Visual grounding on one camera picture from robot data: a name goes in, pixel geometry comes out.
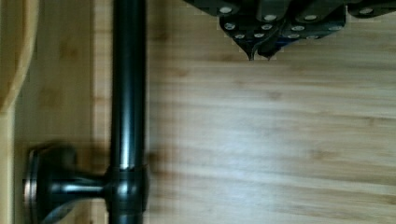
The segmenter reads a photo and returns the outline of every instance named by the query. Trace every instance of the wooden surface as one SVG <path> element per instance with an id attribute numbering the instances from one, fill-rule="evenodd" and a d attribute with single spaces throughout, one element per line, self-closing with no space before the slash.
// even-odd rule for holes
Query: wooden surface
<path id="1" fill-rule="evenodd" d="M 14 103 L 33 54 L 38 0 L 0 1 L 0 223 L 13 222 Z"/>
<path id="2" fill-rule="evenodd" d="M 248 62 L 216 18 L 149 0 L 146 223 L 395 223 L 396 15 Z M 93 167 L 108 160 L 111 1 L 94 14 Z M 106 223 L 95 202 L 92 223 Z"/>
<path id="3" fill-rule="evenodd" d="M 28 147 L 62 139 L 77 148 L 79 167 L 90 169 L 91 10 L 90 1 L 40 1 L 35 55 L 16 104 L 12 223 L 25 223 L 22 179 Z M 89 213 L 89 203 L 80 203 L 61 223 L 87 224 Z"/>

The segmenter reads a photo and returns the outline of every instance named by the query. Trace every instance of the bolt head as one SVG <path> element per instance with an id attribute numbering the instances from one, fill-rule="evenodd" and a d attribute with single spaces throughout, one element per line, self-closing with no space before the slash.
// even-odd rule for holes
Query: bolt head
<path id="1" fill-rule="evenodd" d="M 288 35 L 288 38 L 290 38 L 290 39 L 297 39 L 297 38 L 299 38 L 299 37 L 300 37 L 300 35 L 297 35 L 297 34 Z"/>
<path id="2" fill-rule="evenodd" d="M 256 38 L 262 38 L 264 36 L 265 36 L 265 34 L 262 34 L 262 33 L 254 34 L 254 37 L 256 37 Z"/>
<path id="3" fill-rule="evenodd" d="M 360 10 L 359 13 L 360 13 L 361 15 L 368 15 L 368 14 L 372 13 L 373 11 L 374 11 L 374 10 L 373 10 L 372 8 L 370 8 L 370 7 L 365 7 L 365 8 L 363 8 L 362 10 Z"/>
<path id="4" fill-rule="evenodd" d="M 274 20 L 276 20 L 276 18 L 277 18 L 277 15 L 266 15 L 266 16 L 264 16 L 264 20 L 265 21 L 274 21 Z"/>
<path id="5" fill-rule="evenodd" d="M 234 37 L 235 39 L 243 39 L 245 38 L 245 35 L 239 34 L 239 35 L 235 35 Z"/>
<path id="6" fill-rule="evenodd" d="M 305 30 L 305 27 L 303 27 L 303 26 L 293 26 L 293 27 L 291 27 L 291 30 L 292 31 L 303 31 L 303 30 Z"/>
<path id="7" fill-rule="evenodd" d="M 316 20 L 317 18 L 318 18 L 317 15 L 307 15 L 307 16 L 304 17 L 304 19 L 305 19 L 306 21 L 314 21 L 314 20 Z"/>
<path id="8" fill-rule="evenodd" d="M 262 25 L 263 30 L 271 30 L 273 28 L 273 25 L 271 24 L 264 24 Z"/>
<path id="9" fill-rule="evenodd" d="M 219 12 L 221 12 L 222 14 L 228 14 L 232 11 L 233 11 L 233 9 L 231 7 L 221 7 L 219 10 Z"/>
<path id="10" fill-rule="evenodd" d="M 233 29 L 235 29 L 235 27 L 236 27 L 235 23 L 232 23 L 232 22 L 227 22 L 224 24 L 224 28 L 226 30 L 233 30 Z"/>

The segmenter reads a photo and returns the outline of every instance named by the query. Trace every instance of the bamboo board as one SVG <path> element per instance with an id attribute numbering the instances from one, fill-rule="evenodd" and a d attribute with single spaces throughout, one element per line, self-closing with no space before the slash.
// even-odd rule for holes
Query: bamboo board
<path id="1" fill-rule="evenodd" d="M 0 1 L 0 223 L 13 222 L 14 104 L 32 58 L 38 0 Z"/>
<path id="2" fill-rule="evenodd" d="M 91 168 L 91 10 L 90 1 L 40 1 L 35 54 L 15 111 L 12 223 L 25 223 L 22 179 L 28 147 L 61 139 L 77 148 L 81 169 Z M 61 223 L 89 219 L 90 203 L 80 203 Z"/>

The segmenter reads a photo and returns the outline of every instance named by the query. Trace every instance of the metal screw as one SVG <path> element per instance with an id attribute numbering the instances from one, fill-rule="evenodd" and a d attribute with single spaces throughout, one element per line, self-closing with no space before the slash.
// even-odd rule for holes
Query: metal screw
<path id="1" fill-rule="evenodd" d="M 234 37 L 235 39 L 243 39 L 245 38 L 245 35 L 239 34 L 239 35 L 235 35 Z"/>
<path id="2" fill-rule="evenodd" d="M 256 38 L 262 38 L 263 36 L 265 36 L 265 34 L 262 33 L 254 34 L 254 37 Z"/>
<path id="3" fill-rule="evenodd" d="M 314 21 L 314 20 L 316 20 L 317 18 L 318 18 L 317 15 L 308 15 L 308 16 L 306 16 L 304 19 L 305 19 L 306 21 Z"/>
<path id="4" fill-rule="evenodd" d="M 360 10 L 359 13 L 361 15 L 368 15 L 370 13 L 372 13 L 374 10 L 370 7 L 365 7 L 364 9 Z"/>
<path id="5" fill-rule="evenodd" d="M 334 27 L 330 27 L 329 30 L 330 31 L 340 31 L 343 28 L 344 28 L 343 26 L 334 26 Z"/>
<path id="6" fill-rule="evenodd" d="M 219 11 L 220 11 L 222 14 L 228 14 L 228 13 L 232 12 L 233 9 L 230 8 L 230 7 L 221 7 Z"/>
<path id="7" fill-rule="evenodd" d="M 288 35 L 288 38 L 290 38 L 290 39 L 296 39 L 296 38 L 298 38 L 298 37 L 300 37 L 300 35 L 297 35 L 297 34 Z"/>
<path id="8" fill-rule="evenodd" d="M 306 39 L 318 39 L 319 36 L 318 35 L 309 35 L 306 37 Z"/>
<path id="9" fill-rule="evenodd" d="M 264 19 L 265 19 L 266 21 L 274 21 L 274 20 L 276 20 L 276 18 L 277 18 L 277 15 L 266 15 L 266 16 L 264 17 Z"/>
<path id="10" fill-rule="evenodd" d="M 273 28 L 273 25 L 271 25 L 271 24 L 262 25 L 263 30 L 271 30 L 272 28 Z"/>
<path id="11" fill-rule="evenodd" d="M 226 30 L 233 30 L 233 29 L 235 29 L 235 26 L 236 26 L 235 23 L 232 23 L 232 22 L 227 22 L 224 24 L 224 28 Z"/>
<path id="12" fill-rule="evenodd" d="M 291 27 L 291 30 L 292 31 L 303 31 L 303 30 L 305 30 L 305 27 L 303 27 L 303 26 L 293 26 L 293 27 Z"/>

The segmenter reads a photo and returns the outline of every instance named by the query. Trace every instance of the vertical pipe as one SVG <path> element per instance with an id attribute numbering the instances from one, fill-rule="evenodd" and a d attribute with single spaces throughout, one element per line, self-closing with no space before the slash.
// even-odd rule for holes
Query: vertical pipe
<path id="1" fill-rule="evenodd" d="M 112 169 L 143 165 L 145 78 L 145 0 L 114 0 Z"/>
<path id="2" fill-rule="evenodd" d="M 110 167 L 105 189 L 110 224 L 142 224 L 146 93 L 145 0 L 114 0 Z"/>

